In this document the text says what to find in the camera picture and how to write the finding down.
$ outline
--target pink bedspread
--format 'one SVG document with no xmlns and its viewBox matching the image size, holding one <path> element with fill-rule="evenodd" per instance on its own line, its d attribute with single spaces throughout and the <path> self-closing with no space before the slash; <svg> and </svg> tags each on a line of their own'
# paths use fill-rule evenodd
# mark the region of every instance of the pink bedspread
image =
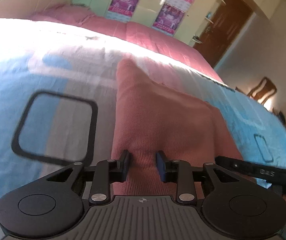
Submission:
<svg viewBox="0 0 286 240">
<path fill-rule="evenodd" d="M 220 82 L 219 75 L 203 56 L 187 44 L 136 22 L 122 23 L 96 16 L 86 7 L 58 5 L 36 13 L 28 19 L 50 21 L 82 27 L 117 37 L 143 48 L 171 57 Z"/>
</svg>

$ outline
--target brown wooden door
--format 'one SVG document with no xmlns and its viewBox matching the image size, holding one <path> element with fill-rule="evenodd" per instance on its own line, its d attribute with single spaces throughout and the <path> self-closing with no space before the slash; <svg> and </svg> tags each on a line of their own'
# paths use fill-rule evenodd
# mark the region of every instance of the brown wooden door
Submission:
<svg viewBox="0 0 286 240">
<path fill-rule="evenodd" d="M 200 36 L 202 44 L 194 45 L 212 67 L 220 60 L 252 14 L 243 0 L 224 1 L 226 5 L 220 5 L 213 16 L 213 23 L 208 23 Z"/>
</svg>

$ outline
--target black device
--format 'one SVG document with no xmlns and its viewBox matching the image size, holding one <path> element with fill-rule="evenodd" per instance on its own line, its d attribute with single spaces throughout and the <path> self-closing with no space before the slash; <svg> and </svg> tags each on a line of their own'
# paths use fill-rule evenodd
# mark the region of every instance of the black device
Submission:
<svg viewBox="0 0 286 240">
<path fill-rule="evenodd" d="M 126 180 L 130 156 L 124 151 L 119 160 L 88 167 L 73 163 L 4 195 L 0 199 L 4 240 L 282 239 L 283 198 L 214 163 L 191 167 L 184 160 L 170 161 L 159 151 L 155 164 L 161 181 L 177 184 L 175 200 L 111 198 L 110 184 Z M 82 199 L 88 181 L 90 194 Z M 196 181 L 202 185 L 202 200 L 197 200 Z"/>
</svg>

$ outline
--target chair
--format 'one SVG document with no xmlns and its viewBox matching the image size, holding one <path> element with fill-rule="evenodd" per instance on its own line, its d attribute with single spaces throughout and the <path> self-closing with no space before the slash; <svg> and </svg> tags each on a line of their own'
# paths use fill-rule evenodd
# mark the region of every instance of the chair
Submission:
<svg viewBox="0 0 286 240">
<path fill-rule="evenodd" d="M 264 77 L 264 78 L 262 78 L 261 82 L 247 94 L 247 96 L 253 98 L 256 101 L 258 101 L 258 100 L 264 98 L 264 96 L 266 96 L 264 98 L 264 100 L 261 102 L 261 104 L 264 105 L 265 102 L 269 98 L 271 98 L 273 95 L 276 94 L 276 92 L 277 92 L 277 89 L 276 89 L 276 86 L 273 84 L 273 82 L 269 78 Z"/>
</svg>

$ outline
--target metal screw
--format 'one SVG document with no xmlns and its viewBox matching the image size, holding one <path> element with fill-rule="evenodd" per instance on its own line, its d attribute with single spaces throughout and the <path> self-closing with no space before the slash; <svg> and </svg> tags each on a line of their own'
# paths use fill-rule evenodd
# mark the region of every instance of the metal screw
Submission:
<svg viewBox="0 0 286 240">
<path fill-rule="evenodd" d="M 195 197 L 192 194 L 184 193 L 179 195 L 179 199 L 182 201 L 192 201 Z"/>
<path fill-rule="evenodd" d="M 102 193 L 97 193 L 91 196 L 91 199 L 96 202 L 104 201 L 107 199 L 107 196 Z"/>
</svg>

